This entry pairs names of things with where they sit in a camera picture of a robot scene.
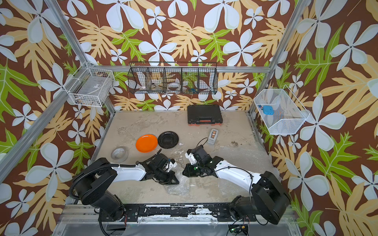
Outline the clear bubble wrap sheet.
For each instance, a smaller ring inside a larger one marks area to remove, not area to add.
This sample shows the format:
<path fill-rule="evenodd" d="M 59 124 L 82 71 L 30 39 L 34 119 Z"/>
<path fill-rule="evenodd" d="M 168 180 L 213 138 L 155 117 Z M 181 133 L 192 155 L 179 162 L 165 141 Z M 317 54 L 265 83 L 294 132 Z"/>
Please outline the clear bubble wrap sheet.
<path fill-rule="evenodd" d="M 171 195 L 185 196 L 189 194 L 190 191 L 190 180 L 188 177 L 182 175 L 182 173 L 177 173 L 176 178 L 179 184 L 167 185 L 166 191 Z"/>

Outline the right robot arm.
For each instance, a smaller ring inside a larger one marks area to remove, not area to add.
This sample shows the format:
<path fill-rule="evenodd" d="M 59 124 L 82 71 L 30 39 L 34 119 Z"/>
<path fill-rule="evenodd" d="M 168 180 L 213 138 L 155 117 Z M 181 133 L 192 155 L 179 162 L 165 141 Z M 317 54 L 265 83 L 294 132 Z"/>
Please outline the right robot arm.
<path fill-rule="evenodd" d="M 280 222 L 290 204 L 290 197 L 273 173 L 250 172 L 221 157 L 211 157 L 202 145 L 188 149 L 185 157 L 190 162 L 186 165 L 183 176 L 214 176 L 248 191 L 248 197 L 237 196 L 228 205 L 229 217 L 234 221 L 245 218 L 257 221 L 257 216 L 260 215 L 268 223 L 277 225 Z"/>

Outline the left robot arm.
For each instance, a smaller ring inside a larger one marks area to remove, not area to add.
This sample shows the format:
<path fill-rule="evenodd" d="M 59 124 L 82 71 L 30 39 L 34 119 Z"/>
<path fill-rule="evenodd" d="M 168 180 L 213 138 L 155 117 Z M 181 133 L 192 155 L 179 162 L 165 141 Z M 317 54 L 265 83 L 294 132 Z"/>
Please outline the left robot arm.
<path fill-rule="evenodd" d="M 122 201 L 108 191 L 112 183 L 154 180 L 161 185 L 178 185 L 173 171 L 176 166 L 174 159 L 160 152 L 134 165 L 110 163 L 106 158 L 100 158 L 73 179 L 69 196 L 118 221 L 125 216 L 126 209 Z"/>

